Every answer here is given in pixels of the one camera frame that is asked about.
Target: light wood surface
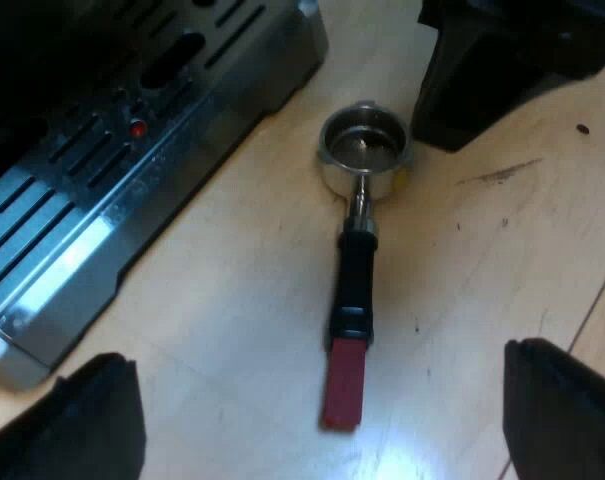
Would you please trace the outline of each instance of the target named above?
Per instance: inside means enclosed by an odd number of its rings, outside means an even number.
[[[605,72],[517,110],[459,154],[416,146],[408,189],[376,211],[362,425],[353,435],[318,428],[344,205],[315,170],[317,136],[363,99],[410,120],[436,38],[416,24],[420,4],[321,2],[326,64],[138,261],[60,368],[104,351],[138,362],[143,478],[503,470],[504,344],[541,335],[568,347],[605,280]],[[51,384],[0,390],[0,426]]]

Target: stainless steel drip tray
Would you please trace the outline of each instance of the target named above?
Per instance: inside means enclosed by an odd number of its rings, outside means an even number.
[[[304,84],[327,43],[315,0],[9,3],[0,382],[26,389],[242,138]]]

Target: black handle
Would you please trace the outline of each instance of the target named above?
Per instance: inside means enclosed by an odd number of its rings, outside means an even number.
[[[373,256],[378,240],[372,233],[346,231],[339,242],[340,272],[331,311],[334,338],[373,341]]]

